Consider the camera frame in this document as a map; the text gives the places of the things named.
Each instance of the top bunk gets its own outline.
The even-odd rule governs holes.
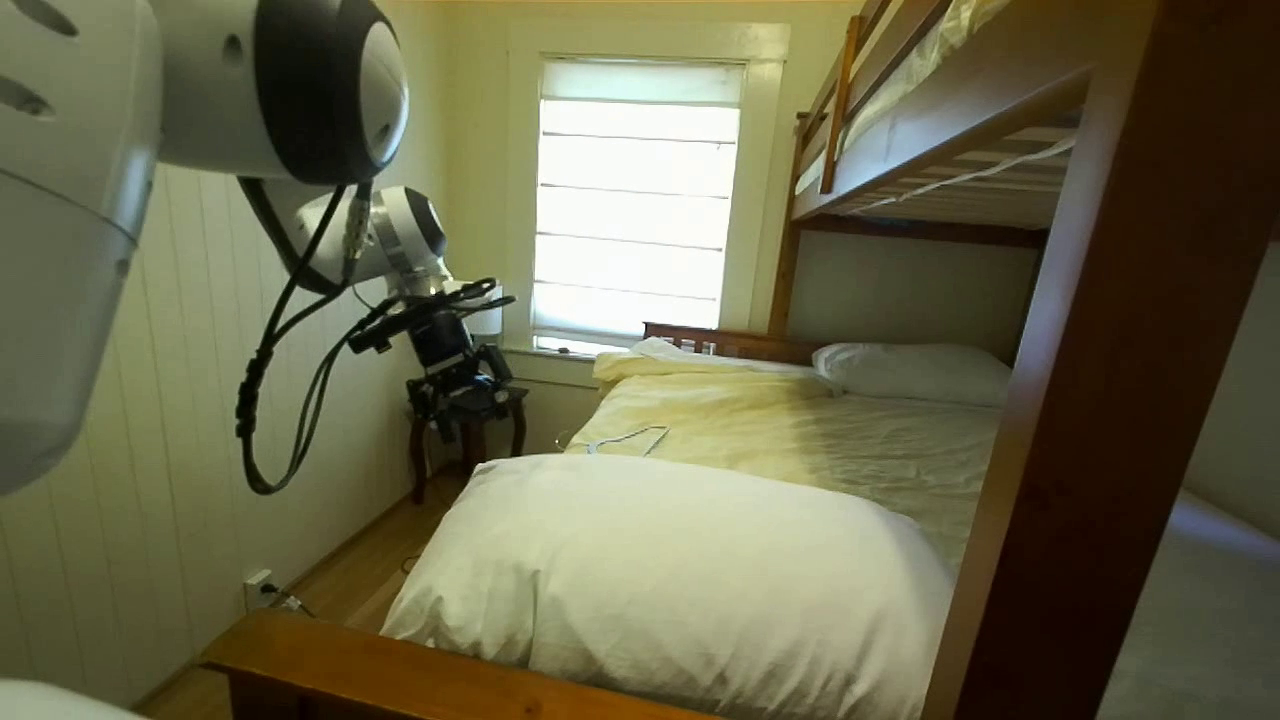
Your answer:
[[[791,222],[1044,239],[1116,22],[1111,6],[867,0],[798,117]]]

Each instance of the floor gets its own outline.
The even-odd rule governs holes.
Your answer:
[[[337,622],[346,630],[376,631],[387,604],[394,599],[394,589],[423,548],[423,541],[437,534],[443,510],[459,493],[455,477],[443,477],[443,483],[429,483],[423,504],[394,504],[387,518],[381,518],[372,529],[362,529],[353,543],[330,551],[315,572],[308,572],[293,593],[302,599],[302,612],[318,622]],[[189,668],[176,681],[168,681],[151,700],[143,700],[136,711],[157,720],[229,720],[229,684],[222,677],[206,668]]]

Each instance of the white pillow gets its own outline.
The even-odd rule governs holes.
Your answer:
[[[639,455],[478,465],[383,631],[721,718],[918,718],[950,585],[910,520]]]
[[[1009,364],[966,346],[823,346],[819,381],[860,395],[1004,403]]]

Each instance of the bed rail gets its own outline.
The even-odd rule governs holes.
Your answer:
[[[813,364],[813,351],[819,348],[814,339],[693,328],[693,326],[645,326],[645,337],[670,339],[676,348],[686,348],[686,351],[775,362],[775,364]]]
[[[236,720],[695,720],[695,711],[293,612],[247,616],[206,650],[204,664],[229,677]]]

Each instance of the nightstand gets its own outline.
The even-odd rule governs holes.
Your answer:
[[[410,504],[423,504],[429,480],[455,465],[455,477],[473,477],[478,459],[486,459],[484,429],[486,424],[512,424],[512,455],[523,454],[523,395],[527,388],[515,385],[467,385],[447,395],[437,395],[423,381],[409,385],[409,465],[410,465]],[[443,443],[459,443],[455,459],[437,459],[429,454],[429,433],[437,433]]]

